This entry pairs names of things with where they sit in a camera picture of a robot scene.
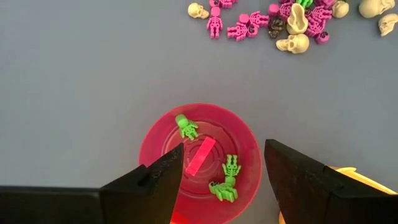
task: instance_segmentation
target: gray background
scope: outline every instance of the gray background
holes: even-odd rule
[[[261,147],[275,138],[398,190],[398,31],[380,38],[379,18],[351,1],[327,44],[291,55],[265,29],[210,40],[190,3],[0,0],[0,184],[99,187],[137,166],[159,116],[206,102],[242,117]],[[270,3],[222,10],[225,29]],[[264,168],[234,223],[276,223],[277,211]]]

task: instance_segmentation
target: green toy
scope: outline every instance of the green toy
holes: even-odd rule
[[[222,164],[225,174],[224,183],[210,182],[209,184],[210,192],[215,194],[220,201],[226,199],[230,202],[234,202],[238,199],[238,191],[234,189],[234,186],[236,183],[235,176],[239,174],[241,166],[238,166],[237,163],[237,155],[227,155],[226,164]]]
[[[184,114],[179,114],[175,117],[175,122],[177,122],[178,127],[180,128],[181,137],[184,138],[185,136],[191,140],[194,140],[198,137],[198,133],[195,130],[198,128],[198,125],[187,119]]]
[[[312,5],[313,0],[296,0],[297,4],[303,6],[304,9],[310,7]]]

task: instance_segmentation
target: cream skull toy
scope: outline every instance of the cream skull toy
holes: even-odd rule
[[[289,35],[285,40],[278,40],[276,47],[281,51],[289,51],[293,54],[301,54],[307,51],[310,39],[305,34]]]
[[[394,29],[396,22],[398,22],[398,15],[395,13],[383,16],[379,20],[380,35],[384,37],[389,34]]]
[[[359,13],[365,18],[381,15],[396,5],[394,0],[362,0],[359,4]]]
[[[198,3],[192,3],[188,6],[188,15],[192,18],[206,19],[209,17],[209,12]]]

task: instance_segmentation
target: gray table surface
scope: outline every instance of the gray table surface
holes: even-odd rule
[[[398,190],[397,30],[380,38],[379,17],[351,1],[327,44],[290,55],[265,29],[210,40],[190,3],[0,0],[0,184],[99,187],[137,166],[159,116],[206,102],[242,117],[261,147],[274,138]],[[222,10],[225,28],[270,3]],[[264,168],[233,223],[276,223],[277,211]]]

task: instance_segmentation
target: red frisbee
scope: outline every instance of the red frisbee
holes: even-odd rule
[[[198,125],[199,137],[193,141],[181,138],[175,117],[184,114]],[[216,142],[192,176],[185,172],[203,140]],[[184,143],[184,173],[174,207],[172,223],[227,223],[242,213],[253,200],[261,181],[262,160],[256,138],[249,127],[234,113],[216,105],[195,103],[172,109],[151,127],[141,145],[139,163],[151,165],[159,157]],[[227,154],[238,155],[242,165],[236,177],[239,197],[233,203],[220,202],[210,193],[208,184],[224,182],[222,163]]]

